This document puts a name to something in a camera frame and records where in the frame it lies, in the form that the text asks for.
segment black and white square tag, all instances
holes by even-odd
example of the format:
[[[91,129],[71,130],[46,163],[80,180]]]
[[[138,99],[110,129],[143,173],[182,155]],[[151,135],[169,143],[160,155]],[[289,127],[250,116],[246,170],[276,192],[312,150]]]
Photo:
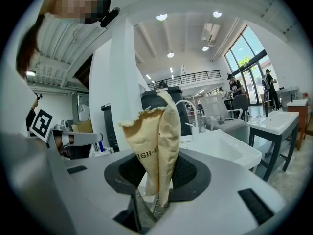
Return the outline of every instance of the black and white square tag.
[[[40,109],[30,127],[30,131],[46,142],[50,129],[53,127],[52,119],[53,116]]]

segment air conditioner unit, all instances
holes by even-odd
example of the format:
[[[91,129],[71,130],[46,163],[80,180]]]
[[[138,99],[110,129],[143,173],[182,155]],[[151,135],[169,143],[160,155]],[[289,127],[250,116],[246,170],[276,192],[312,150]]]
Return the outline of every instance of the air conditioner unit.
[[[203,27],[201,40],[207,41],[208,43],[214,42],[220,27],[221,26],[218,24],[206,23]]]

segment cardboard box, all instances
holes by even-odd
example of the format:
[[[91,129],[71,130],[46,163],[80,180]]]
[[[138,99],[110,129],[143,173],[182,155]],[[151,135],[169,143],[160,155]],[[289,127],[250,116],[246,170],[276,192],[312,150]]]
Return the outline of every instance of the cardboard box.
[[[93,133],[91,120],[72,125],[73,132]]]

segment backpack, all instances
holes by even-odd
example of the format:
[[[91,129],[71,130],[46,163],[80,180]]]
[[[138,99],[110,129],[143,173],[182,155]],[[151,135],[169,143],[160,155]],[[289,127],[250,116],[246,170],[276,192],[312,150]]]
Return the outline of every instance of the backpack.
[[[264,76],[264,79],[262,79],[262,86],[263,90],[266,92],[270,89],[270,84],[268,84],[268,80],[266,78],[267,75]]]

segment black metal railing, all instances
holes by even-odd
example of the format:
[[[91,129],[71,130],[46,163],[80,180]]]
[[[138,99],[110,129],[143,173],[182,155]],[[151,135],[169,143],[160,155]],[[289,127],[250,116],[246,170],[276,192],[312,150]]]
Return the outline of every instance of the black metal railing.
[[[192,74],[183,75],[183,76],[177,76],[174,78],[167,78],[161,81],[164,81],[167,84],[167,86],[172,87],[172,86],[179,86],[182,84],[205,81],[205,80],[210,80],[213,78],[220,78],[220,77],[221,77],[220,70],[210,70],[210,71],[202,71],[202,72],[192,73]],[[154,84],[148,84],[150,90],[158,89],[158,85],[161,81],[157,81]]]

